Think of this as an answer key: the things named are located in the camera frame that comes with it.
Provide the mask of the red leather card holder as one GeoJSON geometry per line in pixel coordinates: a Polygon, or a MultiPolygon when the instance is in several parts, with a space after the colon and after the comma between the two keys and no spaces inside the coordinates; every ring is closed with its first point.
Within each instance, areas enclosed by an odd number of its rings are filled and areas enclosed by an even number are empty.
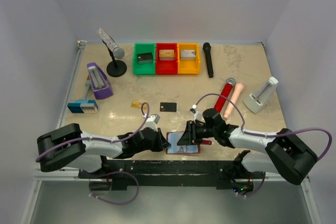
{"type": "Polygon", "coordinates": [[[178,140],[183,135],[183,132],[168,132],[166,139],[170,143],[170,147],[166,149],[167,155],[188,155],[199,154],[201,152],[201,145],[212,145],[210,140],[202,140],[198,145],[178,145],[178,140]]]}

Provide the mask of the black card from holder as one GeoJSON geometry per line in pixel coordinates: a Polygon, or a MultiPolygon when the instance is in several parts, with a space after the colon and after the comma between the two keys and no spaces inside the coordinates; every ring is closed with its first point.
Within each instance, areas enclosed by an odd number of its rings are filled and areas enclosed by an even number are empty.
{"type": "Polygon", "coordinates": [[[177,112],[177,103],[175,102],[161,102],[160,112],[177,112]]]}

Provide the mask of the silver card from holder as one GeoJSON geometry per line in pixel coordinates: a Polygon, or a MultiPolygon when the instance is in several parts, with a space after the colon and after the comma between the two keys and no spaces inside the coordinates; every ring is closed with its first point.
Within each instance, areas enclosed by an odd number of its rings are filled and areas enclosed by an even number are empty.
{"type": "Polygon", "coordinates": [[[196,154],[200,152],[198,145],[177,146],[178,140],[183,135],[183,132],[169,132],[167,134],[167,141],[171,147],[166,151],[167,154],[196,154]]]}

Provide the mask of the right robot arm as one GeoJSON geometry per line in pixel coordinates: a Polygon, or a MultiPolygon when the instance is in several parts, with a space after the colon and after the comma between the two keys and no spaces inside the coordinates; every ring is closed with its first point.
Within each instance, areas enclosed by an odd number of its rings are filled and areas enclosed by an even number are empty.
{"type": "Polygon", "coordinates": [[[286,181],[300,185],[318,161],[317,155],[289,129],[268,136],[260,132],[245,133],[237,125],[226,124],[213,108],[202,115],[204,121],[187,121],[177,145],[198,145],[214,138],[221,146],[246,148],[237,160],[234,172],[245,178],[254,172],[277,173],[286,181]]]}

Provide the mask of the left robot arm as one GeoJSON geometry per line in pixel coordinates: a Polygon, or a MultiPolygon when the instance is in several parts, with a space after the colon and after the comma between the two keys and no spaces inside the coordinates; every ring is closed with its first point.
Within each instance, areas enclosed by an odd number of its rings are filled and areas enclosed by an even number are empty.
{"type": "Polygon", "coordinates": [[[37,138],[39,156],[36,162],[42,172],[71,167],[103,178],[109,171],[103,157],[127,159],[143,151],[161,152],[170,146],[160,128],[146,127],[134,133],[102,137],[82,131],[79,124],[71,123],[37,138]]]}

